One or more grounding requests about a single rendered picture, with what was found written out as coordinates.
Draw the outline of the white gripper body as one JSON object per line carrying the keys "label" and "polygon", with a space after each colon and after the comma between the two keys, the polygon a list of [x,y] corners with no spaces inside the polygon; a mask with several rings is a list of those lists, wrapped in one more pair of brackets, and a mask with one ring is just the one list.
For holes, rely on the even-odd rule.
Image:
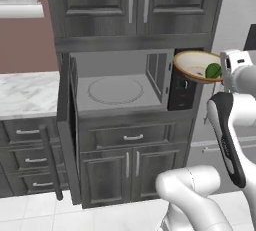
{"label": "white gripper body", "polygon": [[226,50],[220,53],[222,84],[224,86],[224,91],[227,93],[233,92],[232,72],[234,64],[232,63],[231,55],[234,53],[234,50]]}

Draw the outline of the green avocado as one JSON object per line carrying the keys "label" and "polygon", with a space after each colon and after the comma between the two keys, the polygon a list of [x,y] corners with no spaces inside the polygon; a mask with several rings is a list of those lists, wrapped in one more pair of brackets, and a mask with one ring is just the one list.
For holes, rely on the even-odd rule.
{"label": "green avocado", "polygon": [[218,78],[221,75],[222,69],[218,63],[211,63],[205,69],[205,77],[206,78]]}

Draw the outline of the beige bowl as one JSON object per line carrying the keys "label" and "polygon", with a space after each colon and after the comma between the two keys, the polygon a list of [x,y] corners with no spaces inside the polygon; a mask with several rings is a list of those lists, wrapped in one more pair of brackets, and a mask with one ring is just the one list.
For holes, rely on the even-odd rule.
{"label": "beige bowl", "polygon": [[174,66],[188,79],[205,84],[221,82],[220,75],[216,78],[205,76],[206,69],[210,64],[221,65],[220,57],[204,51],[184,51],[174,56]]}

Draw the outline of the grey upper cupboard door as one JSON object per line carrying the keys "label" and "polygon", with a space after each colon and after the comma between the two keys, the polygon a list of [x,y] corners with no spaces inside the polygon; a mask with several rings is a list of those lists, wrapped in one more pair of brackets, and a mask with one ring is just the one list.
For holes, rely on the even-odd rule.
{"label": "grey upper cupboard door", "polygon": [[149,0],[144,24],[144,0],[138,0],[137,33],[171,35],[208,33],[212,30],[219,0]]}
{"label": "grey upper cupboard door", "polygon": [[136,0],[129,24],[129,0],[48,0],[56,38],[136,34]]}

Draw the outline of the grey cupboard door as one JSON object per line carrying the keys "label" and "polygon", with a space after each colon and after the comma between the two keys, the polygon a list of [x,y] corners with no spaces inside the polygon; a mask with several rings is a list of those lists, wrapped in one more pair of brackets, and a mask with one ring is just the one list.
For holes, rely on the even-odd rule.
{"label": "grey cupboard door", "polygon": [[144,0],[138,0],[137,33],[171,35],[208,33],[212,30],[219,0],[149,0],[144,24]]}
{"label": "grey cupboard door", "polygon": [[136,34],[136,0],[129,24],[129,0],[48,0],[56,38]]}
{"label": "grey cupboard door", "polygon": [[[140,152],[139,176],[136,177],[136,151]],[[157,199],[155,182],[159,174],[176,168],[182,168],[186,144],[162,144],[142,146],[133,150],[133,172],[131,201]]]}
{"label": "grey cupboard door", "polygon": [[[126,178],[126,152],[130,153],[130,172]],[[94,208],[130,201],[132,151],[103,150],[80,155],[82,208]]]}

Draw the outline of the grey microwave oven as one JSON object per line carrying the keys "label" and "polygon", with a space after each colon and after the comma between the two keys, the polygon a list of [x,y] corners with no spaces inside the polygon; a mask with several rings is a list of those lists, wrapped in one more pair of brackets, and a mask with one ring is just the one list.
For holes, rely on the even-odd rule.
{"label": "grey microwave oven", "polygon": [[173,49],[65,52],[61,57],[58,121],[78,114],[189,111],[199,105],[201,86],[174,66]]}

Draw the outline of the grey lower cupboard door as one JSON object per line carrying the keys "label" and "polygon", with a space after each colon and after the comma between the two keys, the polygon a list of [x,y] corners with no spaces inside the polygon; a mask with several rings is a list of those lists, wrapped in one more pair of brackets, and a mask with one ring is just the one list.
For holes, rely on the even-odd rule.
{"label": "grey lower cupboard door", "polygon": [[[139,176],[136,177],[136,151],[140,152]],[[159,174],[176,168],[182,168],[186,144],[162,144],[142,146],[133,150],[133,172],[131,201],[157,199],[155,182]]]}
{"label": "grey lower cupboard door", "polygon": [[[130,172],[126,178],[126,152],[130,153]],[[130,201],[132,151],[103,150],[80,155],[82,208],[94,208]]]}

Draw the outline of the grey microwave door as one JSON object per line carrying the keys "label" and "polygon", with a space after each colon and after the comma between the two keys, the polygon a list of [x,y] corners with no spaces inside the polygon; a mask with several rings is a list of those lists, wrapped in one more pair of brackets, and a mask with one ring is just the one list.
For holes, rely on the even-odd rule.
{"label": "grey microwave door", "polygon": [[78,163],[78,116],[75,94],[75,78],[75,60],[71,58],[69,53],[63,53],[57,103],[57,127],[71,200],[74,205],[79,205],[81,203],[81,185]]}

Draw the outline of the grey wide drawer front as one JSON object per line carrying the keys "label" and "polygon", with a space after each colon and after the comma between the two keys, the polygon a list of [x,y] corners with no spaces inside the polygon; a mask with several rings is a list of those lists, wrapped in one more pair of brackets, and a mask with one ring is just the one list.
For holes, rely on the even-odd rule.
{"label": "grey wide drawer front", "polygon": [[[125,141],[123,136],[144,135],[137,141]],[[131,127],[115,127],[98,129],[91,133],[91,140],[87,143],[89,149],[103,149],[140,144],[172,143],[172,126],[168,124],[144,125]]]}

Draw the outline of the grey tall cabinet frame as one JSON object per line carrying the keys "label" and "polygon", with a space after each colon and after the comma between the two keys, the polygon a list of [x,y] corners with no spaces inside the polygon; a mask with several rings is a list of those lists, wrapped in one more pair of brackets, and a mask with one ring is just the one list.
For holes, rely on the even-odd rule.
{"label": "grey tall cabinet frame", "polygon": [[[61,70],[61,55],[65,52],[101,52],[101,51],[134,51],[134,50],[162,50],[173,49],[175,55],[184,51],[204,51],[211,52],[213,38],[216,31],[217,20],[220,12],[222,0],[219,0],[212,30],[208,33],[194,34],[171,34],[171,35],[139,35],[137,33],[137,10],[138,0],[136,0],[136,34],[128,36],[91,36],[91,37],[70,37],[56,38],[54,36],[55,50]],[[103,150],[130,149],[132,151],[132,171],[133,172],[133,150],[142,146],[154,146],[162,144],[185,143],[186,151],[183,167],[187,163],[190,144],[196,122],[199,105],[196,109],[189,111],[135,111],[126,115],[112,114],[110,116],[89,116],[78,114],[77,135],[79,153],[79,176],[81,185],[81,165],[80,155],[88,152],[99,152]],[[144,125],[168,124],[172,126],[172,143],[154,143],[129,145],[121,147],[108,147],[103,149],[89,149],[87,143],[91,140],[91,133],[98,129],[131,127]]]}

